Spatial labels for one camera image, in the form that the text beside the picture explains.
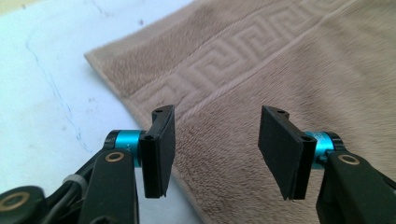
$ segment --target white table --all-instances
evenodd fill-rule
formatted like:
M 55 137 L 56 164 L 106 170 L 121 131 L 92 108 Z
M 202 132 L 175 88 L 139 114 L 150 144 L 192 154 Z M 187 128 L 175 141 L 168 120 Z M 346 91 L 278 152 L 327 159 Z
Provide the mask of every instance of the white table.
M 136 32 L 191 0 L 42 1 L 0 17 L 0 193 L 50 195 L 117 129 L 140 129 L 83 54 Z M 174 179 L 144 198 L 141 223 L 200 223 Z

